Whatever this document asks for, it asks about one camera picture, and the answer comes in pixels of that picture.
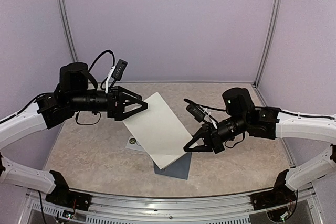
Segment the brown ornate certificate paper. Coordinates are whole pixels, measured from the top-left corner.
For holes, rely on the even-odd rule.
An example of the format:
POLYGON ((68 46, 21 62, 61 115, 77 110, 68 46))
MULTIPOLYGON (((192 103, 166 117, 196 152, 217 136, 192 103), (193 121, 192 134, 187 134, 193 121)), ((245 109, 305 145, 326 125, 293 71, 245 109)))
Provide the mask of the brown ornate certificate paper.
POLYGON ((158 92, 145 102, 146 110, 123 123, 158 168, 165 169, 185 154, 192 136, 158 92))

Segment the dark blue envelope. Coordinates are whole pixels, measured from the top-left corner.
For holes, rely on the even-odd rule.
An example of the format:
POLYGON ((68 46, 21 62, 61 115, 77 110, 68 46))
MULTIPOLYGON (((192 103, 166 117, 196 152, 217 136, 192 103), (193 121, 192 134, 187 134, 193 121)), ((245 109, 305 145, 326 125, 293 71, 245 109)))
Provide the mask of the dark blue envelope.
POLYGON ((174 163, 164 169, 159 169, 156 163, 153 163, 154 172, 158 175, 188 180, 192 153, 186 153, 174 163))

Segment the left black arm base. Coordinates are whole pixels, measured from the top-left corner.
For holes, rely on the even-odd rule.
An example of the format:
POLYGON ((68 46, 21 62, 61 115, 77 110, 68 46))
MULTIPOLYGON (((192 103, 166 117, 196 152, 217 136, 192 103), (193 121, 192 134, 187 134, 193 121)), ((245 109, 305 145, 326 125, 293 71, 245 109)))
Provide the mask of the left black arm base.
POLYGON ((55 188, 46 194, 45 201, 73 210, 88 211, 92 196, 71 190, 60 172, 54 170, 49 172, 54 178, 55 188))

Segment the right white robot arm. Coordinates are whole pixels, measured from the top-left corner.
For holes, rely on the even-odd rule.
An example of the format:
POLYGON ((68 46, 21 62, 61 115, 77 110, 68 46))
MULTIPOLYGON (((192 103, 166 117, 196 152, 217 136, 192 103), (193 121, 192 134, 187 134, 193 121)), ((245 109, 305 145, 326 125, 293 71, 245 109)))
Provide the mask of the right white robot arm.
POLYGON ((335 116, 302 114, 277 107, 256 107, 249 91, 245 88, 231 88, 222 94, 225 111, 229 118, 221 122, 208 122, 207 112, 201 105, 188 99, 187 111, 202 123, 201 128, 184 146, 185 152, 220 153, 226 143, 238 135, 249 134, 256 138, 275 140, 277 138, 301 138, 329 143, 329 147, 298 167, 281 172, 269 192, 273 205, 281 204, 301 186, 335 172, 335 116))

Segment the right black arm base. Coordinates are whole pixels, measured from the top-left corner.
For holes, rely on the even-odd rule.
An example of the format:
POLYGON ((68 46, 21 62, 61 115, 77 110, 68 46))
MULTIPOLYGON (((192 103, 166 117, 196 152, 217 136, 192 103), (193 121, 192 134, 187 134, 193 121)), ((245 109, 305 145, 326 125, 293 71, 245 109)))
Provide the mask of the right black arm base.
POLYGON ((296 190, 289 189, 286 183, 288 169, 279 173, 271 190, 254 193, 250 196, 254 210, 284 205, 297 200, 296 190))

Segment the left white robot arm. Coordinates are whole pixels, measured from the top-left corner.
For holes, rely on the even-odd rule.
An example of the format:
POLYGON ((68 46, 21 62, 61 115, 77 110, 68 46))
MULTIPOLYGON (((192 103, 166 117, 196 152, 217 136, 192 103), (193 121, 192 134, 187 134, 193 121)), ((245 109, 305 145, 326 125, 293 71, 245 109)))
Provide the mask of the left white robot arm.
MULTIPOLYGON (((33 133, 50 130, 79 112, 91 112, 123 121, 148 108, 142 97, 120 86, 98 89, 98 83, 86 63, 70 63, 60 68, 54 92, 33 98, 18 112, 1 120, 1 148, 33 133)), ((66 206, 73 193, 61 173, 24 166, 1 156, 1 183, 26 187, 53 197, 66 206)))

